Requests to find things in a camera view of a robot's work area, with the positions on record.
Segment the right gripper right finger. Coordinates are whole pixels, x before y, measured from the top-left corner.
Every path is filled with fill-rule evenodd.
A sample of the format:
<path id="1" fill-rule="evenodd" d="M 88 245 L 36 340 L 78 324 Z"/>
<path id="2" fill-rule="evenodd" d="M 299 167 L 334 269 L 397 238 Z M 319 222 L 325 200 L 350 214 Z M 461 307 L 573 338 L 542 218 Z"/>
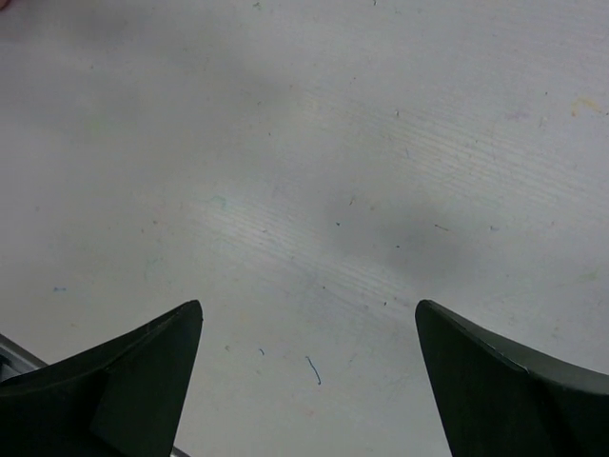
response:
<path id="1" fill-rule="evenodd" d="M 415 321 L 454 456 L 605 456 L 608 377 L 491 332 L 430 300 Z"/>

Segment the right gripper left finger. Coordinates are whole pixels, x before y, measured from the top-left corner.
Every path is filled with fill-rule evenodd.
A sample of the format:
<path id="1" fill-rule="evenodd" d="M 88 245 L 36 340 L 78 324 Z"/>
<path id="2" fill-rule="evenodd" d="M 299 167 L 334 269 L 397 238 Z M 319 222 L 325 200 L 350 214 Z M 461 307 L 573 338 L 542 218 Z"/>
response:
<path id="1" fill-rule="evenodd" d="M 4 456 L 181 456 L 203 328 L 186 302 L 94 348 L 1 381 Z"/>

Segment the aluminium mounting rail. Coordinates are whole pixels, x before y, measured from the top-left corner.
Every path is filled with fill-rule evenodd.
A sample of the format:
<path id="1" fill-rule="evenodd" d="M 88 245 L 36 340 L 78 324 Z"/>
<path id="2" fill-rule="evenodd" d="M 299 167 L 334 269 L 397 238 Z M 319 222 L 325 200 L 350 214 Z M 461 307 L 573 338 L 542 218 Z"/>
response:
<path id="1" fill-rule="evenodd" d="M 5 335 L 0 335 L 0 379 L 2 382 L 44 368 L 46 365 L 44 361 Z"/>

